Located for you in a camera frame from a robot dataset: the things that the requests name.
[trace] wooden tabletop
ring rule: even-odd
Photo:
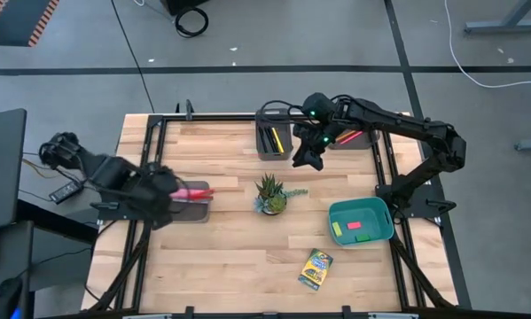
[[[121,132],[117,153],[135,164],[147,117],[127,115]],[[207,223],[172,223],[151,233],[142,313],[183,313],[186,306],[197,313],[339,312],[343,305],[352,311],[400,310],[388,242],[342,248],[328,229],[331,203],[374,196],[371,150],[328,150],[324,170],[317,172],[293,168],[290,160],[259,160],[252,121],[173,121],[165,141],[162,164],[184,180],[209,182],[216,193]],[[418,143],[401,136],[392,141],[399,172],[406,174],[421,161]],[[152,143],[154,150],[156,138]],[[287,190],[305,188],[308,195],[291,198],[281,215],[257,214],[254,182],[265,172],[275,173]],[[127,228],[127,222],[119,221],[98,239],[88,280],[97,295],[120,270]],[[419,266],[445,299],[456,303],[439,229],[425,220],[410,220],[410,228]],[[317,292],[297,280],[313,248],[334,259]],[[404,264],[403,271],[414,305]],[[128,288],[126,306],[132,291]],[[86,294],[82,308],[93,303]]]

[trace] black metal frame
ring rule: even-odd
[[[160,129],[159,129],[159,136],[158,136],[158,140],[157,140],[157,147],[156,147],[156,150],[155,150],[155,153],[154,153],[154,160],[161,164],[162,155],[163,155],[163,152],[165,151],[164,150],[164,146],[165,146],[165,135],[166,135],[166,131],[167,131],[167,126],[172,121],[254,121],[254,120],[255,120],[254,113],[224,113],[224,114],[204,114],[204,113],[192,114],[192,113],[187,113],[187,114],[167,114],[167,115],[154,114],[154,115],[150,115],[149,118],[148,118],[148,121],[147,121],[148,125],[147,125],[146,131],[145,131],[145,139],[144,139],[144,145],[143,145],[143,153],[141,155],[141,163],[142,164],[146,163],[146,161],[147,161],[147,159],[149,157],[149,153],[150,153],[150,150],[151,150],[151,144],[152,144],[152,138],[153,138],[153,131],[154,131],[155,127],[159,127]],[[393,146],[391,144],[390,136],[389,136],[388,133],[385,133],[385,132],[382,133],[382,136],[383,136],[383,140],[384,140],[385,147],[386,147],[387,160],[388,160],[388,165],[389,165],[389,168],[390,168],[390,171],[391,171],[391,175],[392,176],[397,176],[398,175],[397,164],[396,164],[396,161],[395,161],[394,151],[393,151]],[[375,141],[375,133],[374,132],[371,132],[370,137],[371,137],[372,141]],[[386,180],[385,180],[383,163],[382,163],[382,159],[381,159],[381,153],[380,153],[380,150],[379,150],[379,144],[378,144],[377,141],[372,143],[371,150],[372,150],[372,154],[373,154],[373,158],[374,158],[376,174],[377,174],[377,177],[378,177],[378,184],[379,185],[384,185],[386,183]],[[402,226],[402,232],[403,232],[403,239],[405,241],[405,247],[407,248],[407,251],[408,251],[410,257],[413,258],[416,261],[416,255],[415,255],[415,251],[414,251],[414,246],[413,246],[413,242],[412,242],[412,235],[410,233],[410,227],[409,227],[408,220],[406,220],[406,219],[402,220],[401,226]],[[133,242],[133,239],[135,237],[134,234],[137,231],[136,228],[137,228],[137,223],[136,222],[135,223],[131,222],[130,225],[129,225],[129,233],[128,233],[128,238],[127,238],[128,242],[129,241],[131,243]],[[443,240],[444,240],[444,236],[445,235],[446,236],[454,236],[454,233],[453,233],[452,229],[450,229],[448,231],[442,231],[441,233],[443,235]],[[454,242],[454,238],[450,238],[449,240],[451,242]],[[124,258],[125,258],[125,256],[129,256],[129,254],[130,254],[130,252],[132,250],[132,247],[133,247],[133,245],[127,245],[127,243],[126,243],[126,246],[125,246],[126,249],[125,249],[125,251],[123,253],[124,254]],[[401,258],[399,256],[399,254],[395,251],[395,249],[393,249],[393,247],[391,246],[391,243],[390,243],[390,247],[389,248],[390,248],[390,251],[391,251],[391,254],[392,254],[392,262],[393,262],[393,265],[394,265],[395,281],[396,281],[396,284],[397,284],[397,294],[398,294],[398,298],[399,298],[399,301],[400,301],[400,305],[401,305],[402,311],[405,311],[405,310],[407,310],[409,308],[415,309],[414,307],[411,307],[410,303],[409,303],[409,299],[408,299],[408,295],[407,295],[407,288],[406,288],[406,285],[405,285],[405,278],[404,278],[404,274],[403,274],[403,270],[402,270]],[[454,253],[456,254],[456,256],[452,256],[451,258],[449,258],[449,260],[454,260],[454,261],[455,260],[459,260],[459,257],[457,256],[457,251],[455,251]],[[142,293],[142,290],[143,290],[144,270],[145,270],[145,265],[146,265],[147,254],[148,254],[148,250],[146,250],[141,255],[141,257],[140,257],[140,259],[138,261],[137,277],[136,277],[136,281],[135,281],[135,285],[134,285],[134,289],[133,289],[133,303],[132,303],[131,309],[134,310],[134,311],[137,311],[137,312],[139,311],[139,308],[140,308],[140,305],[141,305],[141,293]],[[462,272],[462,269],[461,269],[461,266],[460,266],[459,263],[458,264],[455,263],[453,265],[450,265],[450,268],[451,268],[451,273],[452,274],[461,273]],[[420,284],[416,280],[415,277],[413,277],[412,280],[413,280],[413,284],[414,284],[414,287],[415,287],[415,296],[416,296],[417,306],[418,307],[425,307],[426,306],[425,295],[424,295],[423,291],[421,290]],[[460,289],[465,289],[465,285],[462,286],[462,287],[459,287],[459,286],[457,286],[457,283],[455,283],[455,288],[456,288],[456,291],[457,291],[457,295],[467,294],[467,292],[460,292]],[[122,300],[123,300],[124,293],[125,293],[125,291],[124,291],[124,289],[122,289],[121,292],[120,292],[121,296],[118,295],[118,298],[121,300],[121,303],[122,303]],[[116,303],[115,310],[121,310],[121,309],[122,309],[121,304],[117,304]],[[335,313],[335,314],[332,314],[332,313],[330,313],[330,314],[328,314],[328,313],[314,313],[314,314],[291,314],[291,315],[295,315],[295,317],[311,317],[311,316],[314,316],[315,318],[321,318],[321,317],[326,317],[326,318],[338,317],[338,318],[341,318],[342,314],[343,313]],[[226,314],[208,314],[207,316],[208,317],[212,317],[212,318],[219,318],[219,317],[223,317],[224,315],[226,315]],[[350,318],[351,317],[367,317],[367,313],[352,313],[352,312],[350,312],[349,315],[350,315]],[[235,317],[235,316],[237,316],[237,314],[227,314],[227,316],[228,317]]]

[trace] white cable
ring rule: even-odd
[[[509,88],[509,87],[512,87],[512,86],[516,86],[516,85],[521,85],[521,84],[531,84],[531,81],[523,81],[523,82],[515,82],[515,83],[508,83],[508,84],[500,84],[500,85],[487,85],[487,84],[482,84],[478,81],[476,81],[474,78],[472,78],[463,68],[462,66],[460,66],[460,62],[458,62],[458,59],[457,59],[457,56],[454,54],[454,49],[452,48],[452,22],[450,21],[450,12],[449,12],[449,4],[448,4],[448,0],[444,0],[444,8],[446,9],[446,16],[447,18],[449,19],[449,32],[450,32],[450,37],[449,37],[449,43],[450,43],[450,53],[452,54],[452,58],[454,59],[454,61],[457,63],[457,66],[458,68],[460,69],[460,72],[462,72],[462,74],[466,75],[466,77],[468,77],[468,79],[472,80],[472,82],[480,85],[482,88],[486,88],[486,89],[501,89],[501,88]]]

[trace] concrete floor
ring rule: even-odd
[[[159,1],[146,2],[162,12]],[[503,17],[517,0],[450,2],[454,45],[464,65],[531,65],[531,35],[466,36],[461,31],[464,21]],[[131,0],[115,3],[143,67],[399,66],[383,1],[214,0],[201,6],[210,28],[190,40],[176,34],[172,18],[150,7]],[[454,66],[442,1],[393,4],[410,64]],[[185,18],[185,25],[195,23]],[[109,0],[62,0],[35,48],[0,47],[0,68],[134,66]],[[531,74],[475,76],[490,84],[531,79]],[[424,115],[452,123],[468,142],[466,167],[441,179],[447,199],[458,203],[451,219],[472,306],[531,313],[531,152],[512,148],[531,138],[531,85],[482,89],[461,74],[415,74],[414,80]],[[315,91],[348,93],[389,110],[412,111],[401,74],[148,74],[145,81],[161,113],[173,112],[186,98],[199,113],[252,112],[266,100],[301,103]],[[73,131],[91,151],[114,153],[124,114],[151,111],[136,74],[0,76],[0,111],[18,107],[28,110],[26,152],[36,152],[56,132]],[[23,168],[25,191],[46,196],[64,183]],[[86,191],[54,206],[20,196],[64,215],[97,198]],[[96,216],[86,211],[74,218],[94,221]],[[58,247],[35,256],[36,261],[81,249],[64,238],[39,236]],[[79,309],[89,259],[82,254],[42,265],[46,276],[64,279],[39,291],[37,316]]]

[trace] potted plant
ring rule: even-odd
[[[255,211],[267,215],[281,214],[286,209],[287,200],[293,196],[306,194],[307,190],[284,191],[283,183],[275,180],[275,175],[262,177],[262,184],[255,183],[259,195],[255,199]]]

